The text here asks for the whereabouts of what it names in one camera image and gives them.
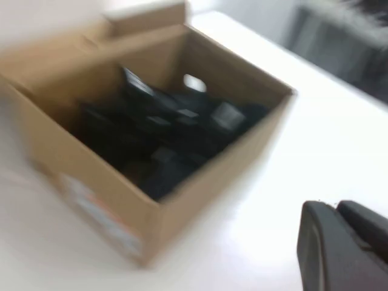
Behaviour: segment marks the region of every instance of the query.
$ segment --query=white wall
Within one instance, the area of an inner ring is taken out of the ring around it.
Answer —
[[[96,19],[103,0],[0,0],[0,50]]]
[[[284,44],[299,0],[222,0],[218,10],[271,41]]]

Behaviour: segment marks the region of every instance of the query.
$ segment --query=black plastic part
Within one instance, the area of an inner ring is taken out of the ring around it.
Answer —
[[[305,291],[388,290],[387,265],[324,203],[303,205],[298,259]]]
[[[126,68],[122,77],[123,87],[112,96],[79,103],[80,119],[72,133],[122,173],[128,168],[133,173],[131,162],[150,163],[153,170],[136,182],[157,201],[269,112],[258,104],[237,106],[192,89],[169,95]],[[175,157],[154,159],[160,148]]]
[[[341,201],[337,211],[360,238],[388,262],[388,219],[353,201]]]

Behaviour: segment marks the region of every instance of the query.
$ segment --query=label sticker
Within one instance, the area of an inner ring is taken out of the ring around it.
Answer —
[[[93,191],[81,181],[62,174],[67,189],[67,197],[93,218],[110,237],[118,241],[125,252],[141,256],[142,242],[130,229],[121,222],[108,208],[96,198]]]

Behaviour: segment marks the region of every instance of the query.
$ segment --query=cardboard box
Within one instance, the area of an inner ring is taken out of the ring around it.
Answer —
[[[77,100],[119,86],[118,64],[166,91],[184,90],[184,75],[192,75],[214,97],[260,102],[272,112],[157,203],[67,131],[79,114]],[[136,35],[77,65],[27,74],[11,90],[30,158],[78,213],[141,264],[261,157],[292,99],[286,85],[185,25]]]
[[[156,1],[132,9],[106,12],[101,19],[85,27],[12,47],[0,55],[0,77],[18,85],[24,75],[50,71],[55,67],[77,63],[106,46],[122,46],[134,34],[184,24],[185,1]]]

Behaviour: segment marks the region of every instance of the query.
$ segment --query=white table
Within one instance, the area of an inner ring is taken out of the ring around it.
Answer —
[[[26,166],[3,109],[0,290],[301,291],[296,239],[305,200],[354,199],[388,215],[385,107],[222,14],[193,25],[299,91],[266,164],[252,167],[150,270],[138,269]]]

